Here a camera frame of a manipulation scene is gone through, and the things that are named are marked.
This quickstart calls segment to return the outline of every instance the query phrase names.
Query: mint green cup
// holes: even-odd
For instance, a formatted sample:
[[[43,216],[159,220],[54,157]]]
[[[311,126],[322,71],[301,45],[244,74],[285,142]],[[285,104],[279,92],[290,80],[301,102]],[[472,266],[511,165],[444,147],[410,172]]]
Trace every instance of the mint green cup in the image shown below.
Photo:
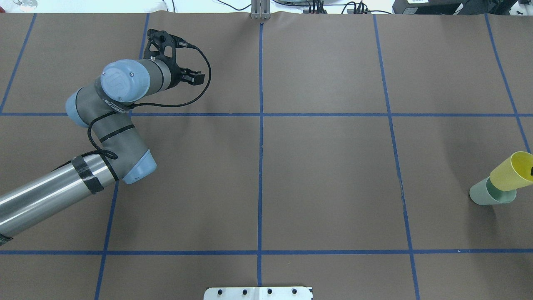
[[[479,205],[494,205],[511,203],[516,198],[516,190],[501,191],[498,190],[487,177],[482,181],[474,184],[470,188],[470,199]]]

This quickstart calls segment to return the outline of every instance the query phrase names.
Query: silver cylinder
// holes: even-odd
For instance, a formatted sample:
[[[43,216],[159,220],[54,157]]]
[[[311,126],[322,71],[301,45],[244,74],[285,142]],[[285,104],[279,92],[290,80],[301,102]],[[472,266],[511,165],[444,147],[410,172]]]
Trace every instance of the silver cylinder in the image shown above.
[[[84,160],[103,187],[115,182],[100,155],[89,155]],[[90,195],[78,172],[67,164],[0,196],[0,234],[12,238]]]

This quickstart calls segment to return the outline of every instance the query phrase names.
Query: light blue cap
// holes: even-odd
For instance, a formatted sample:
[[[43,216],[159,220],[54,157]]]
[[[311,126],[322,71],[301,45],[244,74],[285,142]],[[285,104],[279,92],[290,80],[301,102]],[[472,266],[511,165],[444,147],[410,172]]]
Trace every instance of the light blue cap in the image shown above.
[[[150,74],[138,61],[117,60],[104,69],[100,82],[104,92],[113,100],[133,102],[142,98],[150,88]]]
[[[76,97],[78,97],[78,92],[81,89],[77,90],[72,96],[68,97],[67,103],[65,103],[65,110],[67,111],[68,117],[78,124],[81,127],[89,127],[88,124],[83,122],[82,118],[78,114],[78,109],[76,108]]]
[[[131,169],[128,174],[122,178],[122,180],[124,180],[124,182],[127,184],[132,184],[139,179],[144,178],[146,175],[151,174],[156,170],[156,168],[156,161],[150,153],[150,150],[148,150],[135,164],[133,169]]]

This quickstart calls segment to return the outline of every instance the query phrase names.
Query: white bracket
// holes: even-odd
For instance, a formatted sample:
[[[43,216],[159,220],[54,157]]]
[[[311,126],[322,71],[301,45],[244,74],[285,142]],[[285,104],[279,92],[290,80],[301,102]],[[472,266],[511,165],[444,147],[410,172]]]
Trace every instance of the white bracket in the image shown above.
[[[270,19],[270,0],[252,0],[252,19]]]
[[[313,300],[311,287],[208,288],[204,300]]]

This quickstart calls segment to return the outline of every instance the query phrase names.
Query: black box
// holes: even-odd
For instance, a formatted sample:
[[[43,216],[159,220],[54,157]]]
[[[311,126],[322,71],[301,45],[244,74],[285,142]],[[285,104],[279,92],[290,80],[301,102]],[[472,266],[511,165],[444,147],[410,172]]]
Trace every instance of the black box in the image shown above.
[[[395,0],[395,14],[454,14],[461,0]]]

